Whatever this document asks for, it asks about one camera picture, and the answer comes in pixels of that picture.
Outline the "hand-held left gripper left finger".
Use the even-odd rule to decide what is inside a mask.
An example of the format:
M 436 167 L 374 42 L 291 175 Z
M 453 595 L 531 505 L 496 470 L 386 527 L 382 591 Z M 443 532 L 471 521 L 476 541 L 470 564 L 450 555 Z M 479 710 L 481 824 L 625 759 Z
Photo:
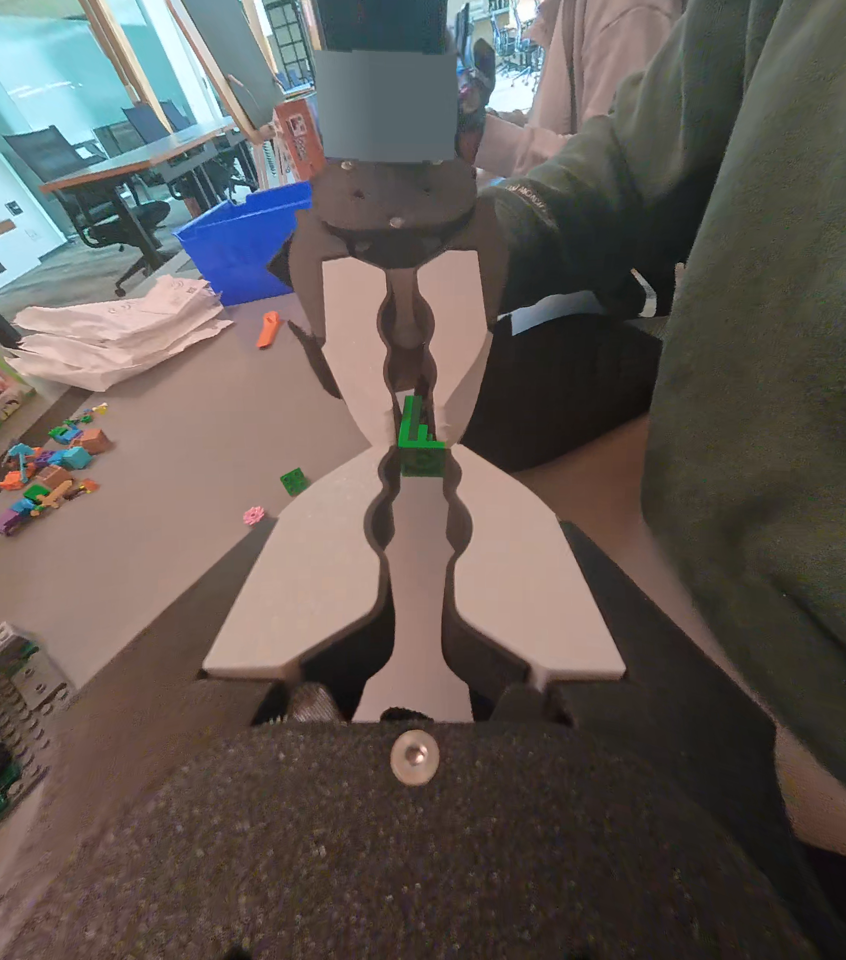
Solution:
M 312 482 L 274 522 L 206 654 L 211 679 L 318 683 L 343 716 L 394 649 L 384 547 L 400 488 L 393 447 L 371 447 Z

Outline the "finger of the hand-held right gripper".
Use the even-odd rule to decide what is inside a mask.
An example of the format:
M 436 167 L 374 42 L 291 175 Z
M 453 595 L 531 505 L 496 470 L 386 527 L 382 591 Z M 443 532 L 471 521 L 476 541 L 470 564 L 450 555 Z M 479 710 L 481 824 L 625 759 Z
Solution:
M 380 330 L 386 282 L 383 270 L 356 258 L 322 264 L 322 353 L 360 432 L 371 446 L 389 449 L 396 444 L 396 426 L 394 395 L 385 378 L 388 347 Z
M 454 445 L 474 414 L 491 346 L 478 253 L 447 250 L 419 268 L 417 282 L 433 320 L 429 357 L 435 367 L 436 438 Z

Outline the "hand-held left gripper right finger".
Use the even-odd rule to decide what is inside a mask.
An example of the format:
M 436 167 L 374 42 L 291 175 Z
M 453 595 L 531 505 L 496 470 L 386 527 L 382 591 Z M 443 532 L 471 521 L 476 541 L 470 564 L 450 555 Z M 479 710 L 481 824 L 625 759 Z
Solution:
M 617 682 L 626 666 L 556 514 L 465 446 L 443 485 L 452 548 L 443 657 L 481 700 L 526 685 Z

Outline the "dark green toy plate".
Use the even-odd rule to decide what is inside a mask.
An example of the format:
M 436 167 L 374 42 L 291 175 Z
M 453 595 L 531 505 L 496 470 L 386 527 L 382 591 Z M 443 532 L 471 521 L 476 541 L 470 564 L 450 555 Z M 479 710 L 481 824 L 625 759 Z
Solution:
M 401 450 L 439 450 L 443 444 L 430 436 L 429 427 L 422 420 L 422 401 L 415 393 L 404 399 L 404 408 L 398 433 Z

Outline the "grey desk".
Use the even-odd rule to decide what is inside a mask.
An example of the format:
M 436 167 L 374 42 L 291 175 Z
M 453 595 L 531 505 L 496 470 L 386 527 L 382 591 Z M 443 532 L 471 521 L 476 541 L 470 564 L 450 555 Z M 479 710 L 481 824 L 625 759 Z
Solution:
M 263 532 L 242 515 L 262 506 L 272 517 L 290 503 L 281 474 L 298 467 L 316 480 L 367 447 L 291 332 L 255 349 L 267 306 L 233 308 L 234 325 L 109 391 L 99 423 L 115 447 L 89 470 L 100 491 L 0 535 L 0 622 L 45 642 L 77 689 L 231 548 Z M 739 682 L 643 522 L 646 434 L 642 417 L 518 478 Z M 395 502 L 386 554 L 398 578 L 396 647 L 369 682 L 359 720 L 379 716 L 386 680 L 401 694 L 419 681 L 446 710 L 437 718 L 468 711 L 468 692 L 441 656 L 441 563 L 451 555 L 441 500 L 435 482 L 413 479 Z M 0 494 L 0 512 L 9 502 Z M 799 836 L 846 855 L 846 789 L 787 731 L 777 760 Z

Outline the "red toy set box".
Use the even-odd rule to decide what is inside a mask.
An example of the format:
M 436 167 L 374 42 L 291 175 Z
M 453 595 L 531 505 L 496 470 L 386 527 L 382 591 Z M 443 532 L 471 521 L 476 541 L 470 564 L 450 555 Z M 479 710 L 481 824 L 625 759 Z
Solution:
M 326 166 L 314 93 L 278 103 L 272 125 L 298 182 L 309 182 Z

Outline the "blue plastic bin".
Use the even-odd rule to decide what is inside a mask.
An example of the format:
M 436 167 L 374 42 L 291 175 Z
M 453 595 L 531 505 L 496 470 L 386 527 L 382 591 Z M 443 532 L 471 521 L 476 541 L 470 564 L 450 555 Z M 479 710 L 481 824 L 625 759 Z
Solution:
M 183 251 L 221 303 L 241 306 L 290 294 L 269 264 L 291 237 L 296 214 L 311 205 L 308 182 L 226 200 L 174 231 Z

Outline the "wood framed dark board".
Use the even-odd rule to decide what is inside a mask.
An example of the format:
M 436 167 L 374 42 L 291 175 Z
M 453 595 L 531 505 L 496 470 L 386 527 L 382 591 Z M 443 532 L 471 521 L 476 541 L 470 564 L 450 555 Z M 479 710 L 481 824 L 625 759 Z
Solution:
M 177 26 L 238 130 L 254 146 L 273 138 L 285 91 L 239 1 L 168 1 Z

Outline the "pile of white paper bags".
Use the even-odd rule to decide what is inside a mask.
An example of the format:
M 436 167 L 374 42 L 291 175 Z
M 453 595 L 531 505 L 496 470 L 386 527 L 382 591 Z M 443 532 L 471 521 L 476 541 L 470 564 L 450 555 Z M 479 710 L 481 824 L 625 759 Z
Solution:
M 217 336 L 232 321 L 208 282 L 163 275 L 134 299 L 29 307 L 19 324 L 26 335 L 7 356 L 17 373 L 103 393 Z

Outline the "black office chair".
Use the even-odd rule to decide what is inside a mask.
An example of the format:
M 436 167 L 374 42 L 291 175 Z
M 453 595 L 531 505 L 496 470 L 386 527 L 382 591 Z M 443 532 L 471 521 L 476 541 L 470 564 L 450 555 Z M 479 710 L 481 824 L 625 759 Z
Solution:
M 192 126 L 193 121 L 182 113 L 174 102 L 159 103 L 163 119 L 147 103 L 123 108 L 123 114 L 144 144 L 155 143 Z
M 94 127 L 93 134 L 109 159 L 120 157 L 145 145 L 139 132 L 127 120 Z
M 41 181 L 42 191 L 57 198 L 86 247 L 131 247 L 140 252 L 116 281 L 118 298 L 125 297 L 124 284 L 133 275 L 148 277 L 167 262 L 155 232 L 168 218 L 170 206 L 156 199 L 128 204 L 123 188 L 132 174 L 94 174 L 93 164 L 81 157 L 56 126 L 7 135 L 5 141 Z

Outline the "long wooden edged table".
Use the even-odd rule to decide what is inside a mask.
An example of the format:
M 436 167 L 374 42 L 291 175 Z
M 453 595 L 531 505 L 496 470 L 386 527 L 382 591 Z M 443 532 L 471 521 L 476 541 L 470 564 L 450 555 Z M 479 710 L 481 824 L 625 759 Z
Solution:
M 210 147 L 219 146 L 237 151 L 240 167 L 249 186 L 258 188 L 267 184 L 267 174 L 259 170 L 252 144 L 230 118 L 225 118 L 195 124 L 118 157 L 105 159 L 85 169 L 58 174 L 48 182 L 41 183 L 39 190 L 45 195 L 63 196 L 79 188 L 99 188 L 114 204 L 118 222 L 128 229 L 129 239 L 124 245 L 134 246 L 140 251 L 144 263 L 142 271 L 148 277 L 160 270 L 168 257 L 154 237 L 152 228 L 142 225 L 135 210 L 126 204 L 119 192 L 120 187 L 128 183 L 133 175 L 142 172 L 154 172 L 169 183 L 187 174 L 198 173 L 202 164 L 210 158 Z

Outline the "pile of colourful toy bricks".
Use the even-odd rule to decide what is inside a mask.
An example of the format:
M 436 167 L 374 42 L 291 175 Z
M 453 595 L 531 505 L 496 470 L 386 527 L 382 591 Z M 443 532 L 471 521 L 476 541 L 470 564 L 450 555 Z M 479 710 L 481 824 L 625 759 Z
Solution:
M 3 460 L 0 537 L 10 538 L 43 516 L 99 491 L 90 475 L 99 457 L 114 448 L 101 428 L 109 402 L 102 401 L 64 419 L 47 433 L 47 443 L 13 445 Z

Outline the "person's green sweatshirt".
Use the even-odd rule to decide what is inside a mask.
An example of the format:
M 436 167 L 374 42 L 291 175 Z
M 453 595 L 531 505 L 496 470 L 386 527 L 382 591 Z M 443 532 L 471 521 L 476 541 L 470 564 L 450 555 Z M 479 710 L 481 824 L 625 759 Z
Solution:
M 846 2 L 693 2 L 618 126 L 701 205 L 645 462 L 720 646 L 846 787 Z

